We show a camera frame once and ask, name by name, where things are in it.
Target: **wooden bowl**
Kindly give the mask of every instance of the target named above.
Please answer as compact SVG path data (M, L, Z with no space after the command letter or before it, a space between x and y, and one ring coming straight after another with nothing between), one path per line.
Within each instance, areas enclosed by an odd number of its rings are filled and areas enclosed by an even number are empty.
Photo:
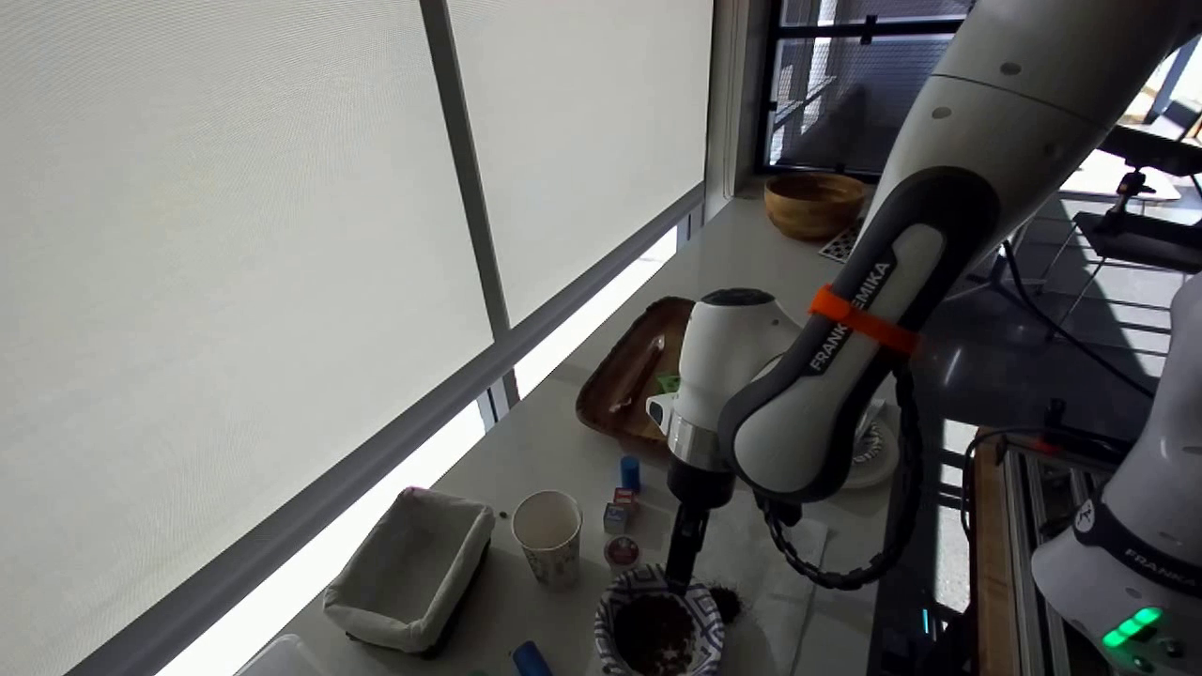
M869 199L869 186L840 173L790 173L761 187L767 219L797 242L822 244L849 229Z

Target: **orange ring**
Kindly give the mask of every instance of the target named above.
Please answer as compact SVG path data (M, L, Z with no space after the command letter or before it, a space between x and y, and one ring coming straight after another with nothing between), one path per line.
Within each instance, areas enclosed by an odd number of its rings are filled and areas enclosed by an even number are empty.
M852 301L839 298L839 291L822 286L815 298L812 298L812 316L822 316L839 327L849 327L857 335L869 335L872 343L880 343L884 351L891 355L901 355L909 357L914 345L916 345L916 335L896 327L896 325L885 325L865 307L857 307Z

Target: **green light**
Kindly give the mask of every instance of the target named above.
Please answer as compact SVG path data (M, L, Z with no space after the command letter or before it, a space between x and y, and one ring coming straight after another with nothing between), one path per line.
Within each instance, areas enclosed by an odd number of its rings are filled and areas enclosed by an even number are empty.
M1120 636L1120 631L1108 631L1104 640L1102 640L1102 648L1108 648L1108 649L1120 649L1127 643L1127 636Z
M1134 621L1137 624L1162 624L1162 611L1155 610L1137 610Z

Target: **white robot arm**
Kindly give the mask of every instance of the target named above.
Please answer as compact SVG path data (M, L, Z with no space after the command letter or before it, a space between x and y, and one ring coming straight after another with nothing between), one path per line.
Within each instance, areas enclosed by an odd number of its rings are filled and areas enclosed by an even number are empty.
M1202 671L1202 280L1172 301L1149 420L1102 499L1034 556L1044 601L1122 671Z
M971 9L904 116L845 271L819 292L815 316L794 345L770 370L761 366L779 337L750 337L739 351L745 335L781 331L770 298L716 292L695 305L678 395L648 406L675 454L678 512L668 584L692 577L707 514L728 499L734 475L779 507L822 499L845 484L857 420L880 381L904 366L909 335L924 327L971 258L995 251L1079 171L1152 67L1197 33L1197 24L1197 0L981 0ZM1202 370L1179 370L1165 381L1149 430L1192 417L1193 408L1183 412L1183 402L1193 398L1183 395L1197 388ZM1168 542L1186 542L1168 549L1155 530L1172 512L1143 504L1155 482L1179 482L1168 477L1175 466L1202 462L1197 426L1172 439L1179 439L1175 462L1152 457L1165 451L1165 435L1143 439L1102 504L1143 546L1168 561L1202 564L1202 526L1172 530ZM1183 496L1197 496L1197 490L1165 491L1175 499L1168 507L1192 507ZM1080 594L1079 586L1044 590L1098 643L1122 624L1122 611L1168 610L1168 594L1152 594L1165 576L1155 584L1122 561L1098 564L1102 556L1108 549L1088 536L1060 542L1037 556L1039 586L1060 586L1069 571L1127 576L1127 601L1110 596L1088 610L1069 601Z

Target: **white roller blind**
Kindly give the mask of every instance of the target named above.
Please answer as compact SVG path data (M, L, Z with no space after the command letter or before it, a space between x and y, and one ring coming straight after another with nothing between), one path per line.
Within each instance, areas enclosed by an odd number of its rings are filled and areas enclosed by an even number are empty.
M451 0L512 320L702 179L711 0Z
M415 3L2 3L0 316L0 671L65 671L488 345Z

